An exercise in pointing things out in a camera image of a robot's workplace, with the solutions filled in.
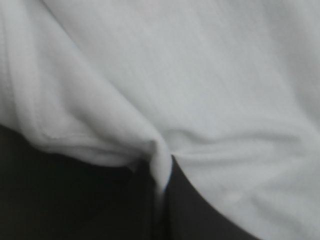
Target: cotton fabric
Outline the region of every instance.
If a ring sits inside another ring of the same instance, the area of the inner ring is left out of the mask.
[[[320,237],[316,0],[1,0],[0,124],[108,167],[174,155],[258,238]]]

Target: white fabric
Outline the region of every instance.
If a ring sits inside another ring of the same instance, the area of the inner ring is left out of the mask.
[[[170,154],[264,240],[320,239],[320,1],[0,0],[0,123],[97,165]]]

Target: dark fabric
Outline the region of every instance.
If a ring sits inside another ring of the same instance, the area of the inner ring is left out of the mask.
[[[172,240],[257,240],[212,208],[190,184],[174,158],[166,194]]]
[[[162,218],[146,161],[135,173],[35,150],[0,127],[1,240],[256,240],[212,208],[173,159]]]

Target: clothing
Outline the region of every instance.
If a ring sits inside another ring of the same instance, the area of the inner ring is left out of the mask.
[[[1,0],[0,124],[99,166],[176,158],[266,240],[320,237],[316,0]]]
[[[175,160],[156,222],[146,161],[134,173],[82,163],[38,151],[1,126],[0,149],[0,239],[256,239],[216,212]]]

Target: white shirt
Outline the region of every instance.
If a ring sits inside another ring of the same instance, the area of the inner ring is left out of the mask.
[[[171,155],[264,240],[320,239],[320,2],[0,0],[0,124],[96,165]]]

